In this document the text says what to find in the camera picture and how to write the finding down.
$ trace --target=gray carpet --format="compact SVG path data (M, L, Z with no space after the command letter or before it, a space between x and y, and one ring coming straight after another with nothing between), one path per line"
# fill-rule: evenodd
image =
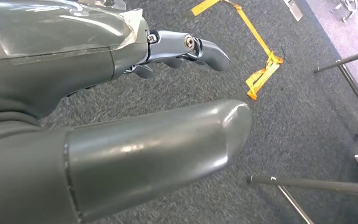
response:
M254 114L252 133L236 163L162 198L122 211L101 224L302 223L272 186L248 185L249 174L358 182L358 100L338 70L314 75L338 53L304 0L296 22L282 1L238 0L265 42L287 61L252 101L244 80L266 55L235 10L218 3L194 17L201 0L131 0L151 28L184 31L211 40L231 57L226 72L188 64L154 66L156 77L128 75L61 101L44 127L76 126L223 98L242 100ZM289 189L317 223L358 224L358 196Z

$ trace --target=yellow floor marking tape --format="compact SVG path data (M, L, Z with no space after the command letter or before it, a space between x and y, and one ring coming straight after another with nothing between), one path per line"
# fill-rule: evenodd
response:
M205 0L202 3L196 5L192 12L195 16L207 10L212 5L216 4L220 0ZM271 75L279 68L280 64L283 63L283 59L274 55L273 51L270 51L262 37L259 35L253 24L250 22L249 18L245 15L242 10L242 7L238 4L232 3L230 0L221 0L227 2L235 7L240 17L243 19L247 27L255 36L256 40L262 46L266 54L268 55L268 60L266 62L266 67L260 71L253 73L247 80L246 84L249 86L250 90L247 92L247 95L250 96L253 100L257 99L257 92L261 87L266 83L266 81L271 77Z

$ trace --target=bolt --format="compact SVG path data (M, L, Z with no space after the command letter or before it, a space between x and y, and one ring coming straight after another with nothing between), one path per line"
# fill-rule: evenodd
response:
M185 46L188 50L193 50L194 49L194 38L190 35L186 35L185 36Z
M149 42L149 43L157 42L157 37L154 34L147 35L146 39L147 39L147 42Z

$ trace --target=robotic hand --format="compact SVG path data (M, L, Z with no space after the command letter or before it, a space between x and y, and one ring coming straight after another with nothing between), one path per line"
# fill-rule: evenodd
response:
M216 44L150 30L129 14L66 0L0 1L0 224L100 219L211 175L243 149L252 114L237 100L39 127L61 98L122 74L150 78L150 63L229 66Z
M192 37L186 33L165 30L147 30L149 54L145 61L131 66L126 73L136 73L142 78L153 77L147 64L163 62L173 69L183 66L185 60L201 65L209 65L216 71L224 71L230 59L214 43Z

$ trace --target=transparent plastic film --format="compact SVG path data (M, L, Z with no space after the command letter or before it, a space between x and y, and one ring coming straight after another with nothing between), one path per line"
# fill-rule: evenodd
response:
M0 59L117 50L137 41L142 9L92 2L0 1Z
M118 10L127 10L127 5L123 0L79 0L78 2L100 7L110 7Z

